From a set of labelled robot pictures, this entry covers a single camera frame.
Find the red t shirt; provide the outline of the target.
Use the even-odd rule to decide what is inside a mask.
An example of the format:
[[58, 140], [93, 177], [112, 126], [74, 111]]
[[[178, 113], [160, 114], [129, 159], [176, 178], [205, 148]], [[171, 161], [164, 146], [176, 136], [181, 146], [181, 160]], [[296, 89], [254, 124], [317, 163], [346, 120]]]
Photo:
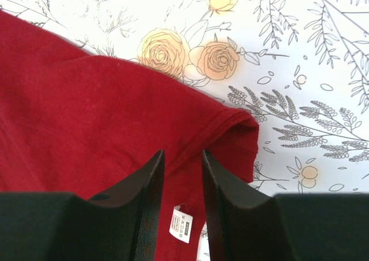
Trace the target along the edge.
[[171, 77], [1, 13], [1, 190], [89, 198], [165, 152], [156, 260], [195, 260], [201, 155], [253, 180], [259, 126]]

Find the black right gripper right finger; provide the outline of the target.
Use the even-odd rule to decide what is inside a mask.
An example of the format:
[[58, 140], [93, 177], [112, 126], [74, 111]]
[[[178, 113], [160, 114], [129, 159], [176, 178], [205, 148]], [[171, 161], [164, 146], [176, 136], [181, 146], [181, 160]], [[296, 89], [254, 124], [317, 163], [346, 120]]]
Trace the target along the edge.
[[267, 196], [202, 153], [212, 260], [367, 260], [368, 195]]

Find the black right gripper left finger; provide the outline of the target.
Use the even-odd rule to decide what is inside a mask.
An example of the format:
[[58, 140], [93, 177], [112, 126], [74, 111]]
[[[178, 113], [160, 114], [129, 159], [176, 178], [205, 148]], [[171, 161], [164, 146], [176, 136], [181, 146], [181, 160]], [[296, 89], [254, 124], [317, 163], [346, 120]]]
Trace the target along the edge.
[[69, 192], [1, 193], [2, 260], [153, 260], [165, 154], [84, 200]]

